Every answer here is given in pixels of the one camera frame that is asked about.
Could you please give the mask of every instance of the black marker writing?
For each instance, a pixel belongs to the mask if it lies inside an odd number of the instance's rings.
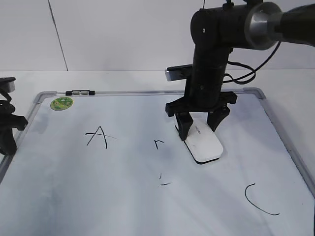
[[[99,127],[97,128],[97,130],[95,131],[95,133],[86,133],[85,135],[88,135],[88,134],[92,134],[92,137],[91,137],[90,140],[88,141],[87,146],[90,144],[90,142],[92,141],[92,139],[94,138],[95,135],[101,135],[101,136],[103,136],[104,142],[105,142],[105,148],[106,148],[106,149],[107,149],[107,140],[106,140],[106,137],[110,137],[110,138],[116,139],[115,137],[111,137],[111,136],[109,136],[109,135],[105,135],[105,134],[104,134],[104,131],[103,131],[103,129],[102,129],[101,126],[99,126]]]
[[[172,182],[169,182],[169,183],[162,183],[162,184],[160,184],[161,186],[166,186],[166,185],[169,185],[169,184],[171,184]]]
[[[157,142],[164,143],[164,142],[163,142],[163,141],[161,141],[161,140],[154,140],[154,142],[155,142],[155,144],[156,144],[157,150],[158,150],[158,144],[157,144]]]
[[[257,207],[254,203],[252,203],[252,202],[248,199],[247,194],[246,194],[246,191],[247,191],[247,189],[248,189],[249,187],[254,186],[254,185],[255,185],[255,183],[250,184],[250,185],[248,185],[248,186],[245,188],[245,197],[246,197],[247,201],[249,201],[250,204],[252,204],[252,205],[253,205],[254,207],[256,207],[257,209],[261,210],[262,212],[265,212],[266,214],[269,214],[269,215],[280,215],[280,213],[271,214],[271,213],[269,213],[269,212],[266,212],[265,210],[263,210],[263,209]]]

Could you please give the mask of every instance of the white eraser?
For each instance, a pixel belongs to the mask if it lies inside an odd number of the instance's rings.
[[[185,143],[193,158],[198,164],[218,160],[223,153],[223,146],[219,139],[204,119],[194,116],[193,113],[191,117],[193,118],[193,124]]]

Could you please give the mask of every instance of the white table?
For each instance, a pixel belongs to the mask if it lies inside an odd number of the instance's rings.
[[[240,76],[247,71],[233,70]],[[91,89],[96,91],[179,90],[184,81],[167,82],[163,71],[108,72],[0,72],[1,77],[16,77],[11,94],[17,115],[25,115],[41,91]],[[255,81],[246,85],[265,93],[270,107],[315,176],[315,70],[261,70]],[[224,88],[242,88],[231,83]]]

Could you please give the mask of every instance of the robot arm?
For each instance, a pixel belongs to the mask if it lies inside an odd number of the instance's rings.
[[[15,107],[8,93],[14,91],[14,81],[14,77],[0,78],[0,94],[6,99],[0,100],[0,153],[3,155],[12,155],[17,149],[12,129],[24,130],[28,124],[25,117],[12,114]]]
[[[228,0],[222,7],[197,11],[190,25],[195,43],[192,66],[167,70],[170,81],[187,79],[184,97],[166,104],[167,114],[176,116],[183,141],[193,122],[189,112],[207,112],[214,131],[229,115],[227,104],[236,102],[235,94],[221,92],[233,48],[266,50],[277,41],[315,45],[315,4],[282,13],[272,2],[246,2],[234,6]]]

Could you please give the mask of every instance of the green sticker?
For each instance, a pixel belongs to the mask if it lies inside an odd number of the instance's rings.
[[[73,104],[73,100],[69,97],[59,97],[51,102],[50,108],[54,111],[63,111]]]

